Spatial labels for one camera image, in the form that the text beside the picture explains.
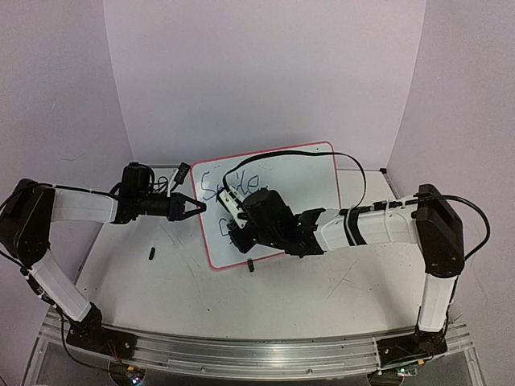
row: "wall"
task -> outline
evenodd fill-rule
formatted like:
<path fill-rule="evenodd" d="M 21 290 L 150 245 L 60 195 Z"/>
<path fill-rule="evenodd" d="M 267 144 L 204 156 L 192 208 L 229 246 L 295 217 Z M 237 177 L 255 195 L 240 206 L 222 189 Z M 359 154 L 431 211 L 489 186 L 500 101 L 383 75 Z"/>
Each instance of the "wall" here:
<path fill-rule="evenodd" d="M 427 4 L 413 83 L 389 173 L 402 194 L 420 183 L 479 204 L 492 240 L 467 263 L 458 302 L 488 384 L 513 384 L 515 347 L 515 3 Z M 483 236 L 460 208 L 471 248 Z"/>
<path fill-rule="evenodd" d="M 111 188 L 131 152 L 117 100 L 102 0 L 2 2 L 0 197 L 22 177 Z M 54 253 L 71 276 L 95 224 L 55 224 Z M 0 258 L 0 374 L 19 384 L 47 307 Z"/>
<path fill-rule="evenodd" d="M 424 9 L 423 0 L 106 0 L 134 157 L 195 162 L 328 140 L 384 167 Z"/>

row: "white wall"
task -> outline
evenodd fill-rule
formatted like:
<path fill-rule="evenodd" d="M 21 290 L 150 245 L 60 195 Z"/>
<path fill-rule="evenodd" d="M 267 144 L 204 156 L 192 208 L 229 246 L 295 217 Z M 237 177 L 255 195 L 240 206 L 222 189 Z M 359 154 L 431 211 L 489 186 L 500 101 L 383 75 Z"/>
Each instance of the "white wall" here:
<path fill-rule="evenodd" d="M 105 0 L 134 157 L 194 162 L 331 141 L 384 167 L 425 1 Z"/>
<path fill-rule="evenodd" d="M 487 383 L 515 367 L 515 3 L 434 0 L 389 173 L 402 194 L 420 183 L 478 203 L 492 240 L 467 263 L 458 301 Z M 471 248 L 480 220 L 460 208 Z"/>
<path fill-rule="evenodd" d="M 131 160 L 101 0 L 0 5 L 0 201 L 22 177 L 110 189 Z M 51 242 L 74 276 L 94 224 L 56 224 Z M 0 258 L 0 374 L 19 384 L 47 307 Z"/>

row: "white table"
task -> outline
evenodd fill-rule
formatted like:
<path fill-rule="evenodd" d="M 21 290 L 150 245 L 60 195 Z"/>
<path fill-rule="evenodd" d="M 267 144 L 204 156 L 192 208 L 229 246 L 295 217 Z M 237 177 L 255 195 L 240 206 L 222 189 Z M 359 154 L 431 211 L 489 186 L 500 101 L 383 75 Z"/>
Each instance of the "white table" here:
<path fill-rule="evenodd" d="M 367 172 L 367 179 L 366 203 L 393 199 L 382 173 Z M 339 181 L 343 207 L 357 202 L 360 173 L 339 170 Z M 179 191 L 192 195 L 190 181 Z M 170 223 L 141 216 L 102 228 L 77 286 L 114 326 L 299 339 L 413 326 L 423 281 L 424 262 L 414 245 L 363 246 L 302 260 L 283 256 L 256 263 L 254 273 L 246 267 L 214 272 L 197 218 Z"/>

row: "robotic arm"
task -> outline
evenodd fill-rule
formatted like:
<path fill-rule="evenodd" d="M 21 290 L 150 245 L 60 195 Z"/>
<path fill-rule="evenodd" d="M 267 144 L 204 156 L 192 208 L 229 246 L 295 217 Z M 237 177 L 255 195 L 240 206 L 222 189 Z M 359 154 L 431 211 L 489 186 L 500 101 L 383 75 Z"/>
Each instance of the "robotic arm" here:
<path fill-rule="evenodd" d="M 183 183 L 188 171 L 186 164 L 179 167 L 175 187 Z M 139 215 L 181 221 L 206 209 L 205 203 L 181 193 L 157 192 L 153 184 L 153 170 L 132 162 L 125 167 L 122 181 L 112 193 L 22 179 L 5 202 L 5 210 L 0 215 L 0 242 L 22 266 L 22 275 L 38 296 L 70 319 L 69 344 L 107 355 L 112 345 L 118 357 L 128 359 L 134 352 L 135 336 L 102 327 L 101 311 L 84 297 L 56 263 L 48 239 L 51 223 L 127 224 Z M 196 209 L 186 211 L 187 202 Z"/>
<path fill-rule="evenodd" d="M 461 219 L 443 197 L 434 186 L 422 185 L 417 195 L 396 201 L 297 215 L 279 193 L 265 188 L 243 199 L 230 187 L 218 199 L 233 216 L 229 236 L 241 253 L 256 244 L 299 257 L 366 244 L 417 244 L 426 263 L 422 305 L 412 335 L 377 343 L 381 366 L 389 368 L 447 350 L 447 309 L 465 256 Z"/>

